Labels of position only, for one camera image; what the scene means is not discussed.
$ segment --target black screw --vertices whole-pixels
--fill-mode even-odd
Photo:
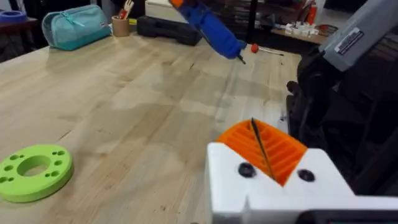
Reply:
[[[239,165],[238,172],[245,178],[251,178],[256,175],[253,165],[248,162],[242,162]]]
[[[301,170],[297,171],[297,174],[304,181],[307,181],[307,182],[315,181],[315,175],[309,170],[301,169]]]

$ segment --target orange 3d printed part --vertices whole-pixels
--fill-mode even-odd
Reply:
[[[283,186],[307,148],[293,137],[266,123],[258,120],[254,122],[265,153],[262,152],[256,139],[254,132],[256,127],[253,128],[250,120],[235,124],[225,131],[217,142],[226,144]]]

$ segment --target label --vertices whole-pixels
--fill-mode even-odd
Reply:
[[[355,27],[336,47],[335,51],[341,55],[347,53],[347,51],[355,44],[360,38],[363,37],[363,32]]]

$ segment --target wooden workbench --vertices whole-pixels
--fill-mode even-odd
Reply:
[[[242,119],[279,119],[300,60],[284,54],[248,47],[243,65],[203,40],[130,36],[0,64],[0,159],[59,144],[75,164],[48,198],[0,199],[1,223],[204,224],[206,145]]]

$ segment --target teal pencil case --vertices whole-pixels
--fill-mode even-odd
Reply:
[[[48,13],[42,30],[51,47],[75,50],[111,34],[105,13],[97,5]]]

